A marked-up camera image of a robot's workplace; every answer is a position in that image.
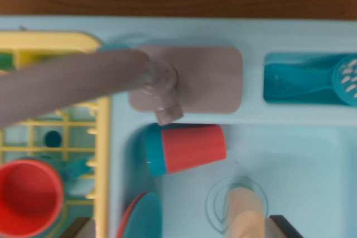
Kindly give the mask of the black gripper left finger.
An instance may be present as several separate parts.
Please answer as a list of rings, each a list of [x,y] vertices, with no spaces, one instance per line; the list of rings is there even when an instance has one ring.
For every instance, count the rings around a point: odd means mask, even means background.
[[[95,220],[90,217],[78,217],[59,238],[96,238]]]

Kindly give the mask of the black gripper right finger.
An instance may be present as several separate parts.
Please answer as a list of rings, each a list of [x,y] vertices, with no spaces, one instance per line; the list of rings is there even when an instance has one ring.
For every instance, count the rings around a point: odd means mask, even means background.
[[[303,238],[283,215],[270,215],[265,219],[266,238]]]

